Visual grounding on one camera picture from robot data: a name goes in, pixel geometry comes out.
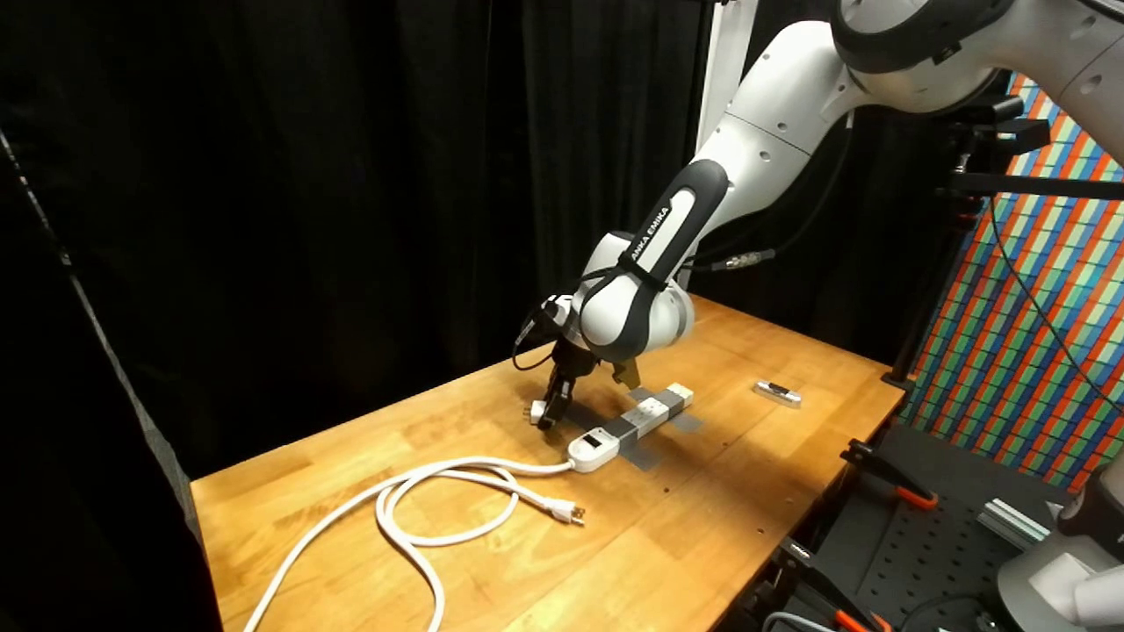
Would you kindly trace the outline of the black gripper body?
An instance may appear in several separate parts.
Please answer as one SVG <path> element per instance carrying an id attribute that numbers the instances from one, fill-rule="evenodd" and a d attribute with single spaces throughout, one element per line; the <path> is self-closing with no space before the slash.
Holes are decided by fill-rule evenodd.
<path id="1" fill-rule="evenodd" d="M 572 343 L 572 341 L 559 341 L 552 346 L 552 382 L 554 385 L 568 385 L 585 376 L 589 376 L 597 364 L 597 356 L 589 356 L 587 346 Z"/>

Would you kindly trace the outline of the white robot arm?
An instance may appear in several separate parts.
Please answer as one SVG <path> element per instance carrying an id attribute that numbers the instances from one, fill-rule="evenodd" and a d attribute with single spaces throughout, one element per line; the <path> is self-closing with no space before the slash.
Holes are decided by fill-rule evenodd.
<path id="1" fill-rule="evenodd" d="M 686 336 L 695 308 L 677 274 L 701 242 L 773 207 L 842 115 L 950 112 L 1004 69 L 1124 153 L 1120 0 L 835 0 L 828 16 L 788 26 L 650 219 L 606 236 L 576 289 L 545 301 L 554 351 L 537 418 L 559 420 L 594 364 L 629 380 L 638 356 Z"/>

